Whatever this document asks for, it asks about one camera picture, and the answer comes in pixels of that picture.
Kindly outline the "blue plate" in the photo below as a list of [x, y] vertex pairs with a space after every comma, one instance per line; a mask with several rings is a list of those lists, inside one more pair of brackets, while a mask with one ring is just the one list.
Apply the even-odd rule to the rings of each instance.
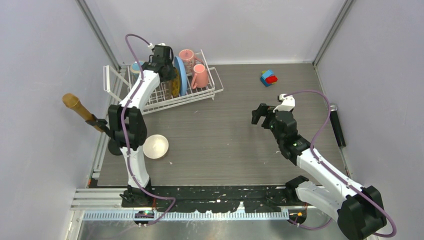
[[177, 70], [177, 76], [179, 77], [179, 83], [180, 83], [179, 96], [183, 97], [187, 94], [188, 80], [187, 80], [187, 74], [186, 74], [184, 62], [179, 56], [174, 57], [174, 66]]

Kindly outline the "yellow patterned plate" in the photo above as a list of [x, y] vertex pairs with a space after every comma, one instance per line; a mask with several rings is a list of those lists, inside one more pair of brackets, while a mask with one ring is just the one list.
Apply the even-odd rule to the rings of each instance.
[[173, 98], [176, 98], [179, 96], [180, 88], [181, 88], [181, 80], [180, 80], [180, 77], [177, 75], [173, 80], [170, 81], [170, 94]]

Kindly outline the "cream floral bowl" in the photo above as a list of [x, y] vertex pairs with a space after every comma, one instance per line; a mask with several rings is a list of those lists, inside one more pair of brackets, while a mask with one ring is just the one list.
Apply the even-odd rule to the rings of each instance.
[[149, 159], [160, 159], [164, 157], [169, 150], [168, 139], [161, 134], [149, 136], [143, 144], [143, 153]]

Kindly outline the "gold microphone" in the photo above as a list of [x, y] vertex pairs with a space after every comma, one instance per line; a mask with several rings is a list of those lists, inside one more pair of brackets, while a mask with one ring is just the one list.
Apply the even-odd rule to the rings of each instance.
[[97, 118], [94, 114], [88, 111], [82, 105], [79, 98], [72, 93], [64, 94], [62, 96], [62, 102], [67, 108], [73, 110], [80, 117], [82, 117], [88, 125], [92, 126], [93, 128], [95, 128], [101, 133], [105, 133], [110, 138], [107, 148], [112, 155], [115, 155], [115, 156], [123, 155], [119, 145], [113, 139], [112, 131], [108, 128], [107, 126], [108, 122], [105, 119]]

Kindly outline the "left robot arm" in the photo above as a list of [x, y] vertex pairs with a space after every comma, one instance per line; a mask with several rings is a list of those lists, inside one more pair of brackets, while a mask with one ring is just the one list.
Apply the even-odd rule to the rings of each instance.
[[154, 199], [153, 193], [147, 189], [151, 180], [143, 153], [147, 127], [142, 111], [160, 83], [177, 76], [172, 48], [157, 44], [152, 51], [149, 60], [139, 67], [138, 78], [128, 95], [108, 109], [111, 139], [119, 147], [128, 173], [127, 189], [120, 196], [126, 202], [138, 203], [141, 207], [148, 207]]

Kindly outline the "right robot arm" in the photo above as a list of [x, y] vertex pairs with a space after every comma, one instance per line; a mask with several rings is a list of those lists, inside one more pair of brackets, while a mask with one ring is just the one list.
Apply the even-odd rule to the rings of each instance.
[[251, 123], [261, 117], [261, 127], [273, 134], [281, 154], [313, 176], [318, 187], [304, 176], [285, 184], [285, 198], [291, 205], [301, 202], [315, 206], [334, 220], [349, 240], [363, 240], [387, 225], [381, 193], [373, 186], [363, 187], [332, 166], [297, 130], [292, 110], [277, 110], [261, 103], [251, 112]]

